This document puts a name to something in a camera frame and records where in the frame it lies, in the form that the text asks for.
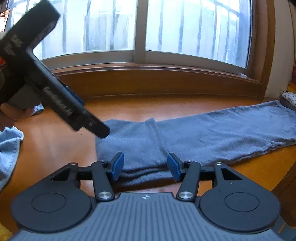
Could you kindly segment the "person's left hand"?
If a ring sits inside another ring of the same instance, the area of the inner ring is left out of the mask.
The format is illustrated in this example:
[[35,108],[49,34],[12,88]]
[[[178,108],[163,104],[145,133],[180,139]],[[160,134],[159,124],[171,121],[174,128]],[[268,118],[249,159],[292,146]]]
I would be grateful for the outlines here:
[[11,128],[16,121],[29,117],[34,112],[34,108],[18,109],[8,103],[1,104],[1,132],[5,128]]

